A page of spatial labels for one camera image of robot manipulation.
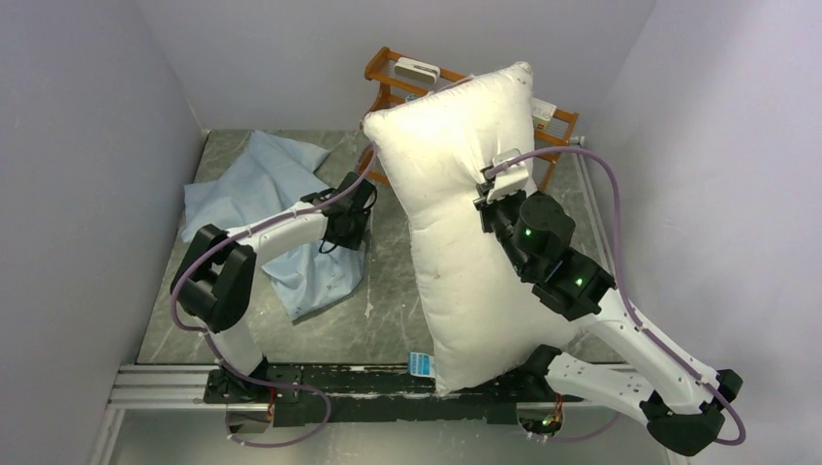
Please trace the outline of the light blue pillowcase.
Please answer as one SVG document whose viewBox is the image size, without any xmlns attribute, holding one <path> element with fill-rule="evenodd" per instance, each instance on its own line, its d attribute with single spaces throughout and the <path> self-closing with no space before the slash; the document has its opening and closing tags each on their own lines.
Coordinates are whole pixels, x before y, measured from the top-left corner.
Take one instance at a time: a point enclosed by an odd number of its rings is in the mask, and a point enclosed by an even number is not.
<svg viewBox="0 0 822 465">
<path fill-rule="evenodd" d="M 184 187 L 185 226 L 180 238 L 189 243 L 208 224 L 227 230 L 255 223 L 293 206 L 304 195 L 327 189 L 314 172 L 330 153 L 311 142 L 253 132 L 219 178 Z M 289 318 L 296 321 L 358 287 L 364 250 L 338 247 L 322 254 L 315 241 L 264 264 L 262 271 Z"/>
</svg>

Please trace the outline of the white pillow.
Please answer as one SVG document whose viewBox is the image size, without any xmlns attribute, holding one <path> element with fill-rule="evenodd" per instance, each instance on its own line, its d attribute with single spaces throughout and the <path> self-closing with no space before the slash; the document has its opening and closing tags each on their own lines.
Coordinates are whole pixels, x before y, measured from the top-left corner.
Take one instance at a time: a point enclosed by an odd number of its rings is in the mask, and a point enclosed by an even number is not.
<svg viewBox="0 0 822 465">
<path fill-rule="evenodd" d="M 520 281 L 473 204 L 494 156 L 533 149 L 532 88 L 532 69 L 519 61 L 364 117 L 364 133 L 407 215 L 442 396 L 488 382 L 538 346 L 563 347 L 578 334 Z"/>
</svg>

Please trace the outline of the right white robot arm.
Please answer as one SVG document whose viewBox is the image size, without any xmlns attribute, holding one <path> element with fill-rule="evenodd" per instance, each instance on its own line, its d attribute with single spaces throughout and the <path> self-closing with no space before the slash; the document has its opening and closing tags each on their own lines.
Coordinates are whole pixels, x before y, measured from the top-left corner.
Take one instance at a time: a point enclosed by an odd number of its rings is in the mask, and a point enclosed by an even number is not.
<svg viewBox="0 0 822 465">
<path fill-rule="evenodd" d="M 587 329 L 635 369 L 635 374 L 582 362 L 539 345 L 520 366 L 533 400 L 578 397 L 640 423 L 660 445 L 694 456 L 712 443 L 743 380 L 690 356 L 639 311 L 629 311 L 615 277 L 570 245 L 575 221 L 552 197 L 516 192 L 496 197 L 477 187 L 475 208 L 522 282 L 563 320 Z"/>
</svg>

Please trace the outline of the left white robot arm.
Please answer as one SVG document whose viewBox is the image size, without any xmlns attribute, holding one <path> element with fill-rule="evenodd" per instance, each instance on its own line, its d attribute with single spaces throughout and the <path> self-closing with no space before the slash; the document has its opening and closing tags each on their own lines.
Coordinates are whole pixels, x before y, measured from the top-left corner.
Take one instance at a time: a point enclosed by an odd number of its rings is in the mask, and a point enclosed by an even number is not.
<svg viewBox="0 0 822 465">
<path fill-rule="evenodd" d="M 211 378 L 219 403 L 253 403 L 282 390 L 299 393 L 298 380 L 278 381 L 256 344 L 245 313 L 255 270 L 306 244 L 319 256 L 364 247 L 376 188 L 350 172 L 336 189 L 307 195 L 289 209 L 257 223 L 220 230 L 206 225 L 195 234 L 171 288 L 171 316 L 197 332 L 216 356 Z"/>
</svg>

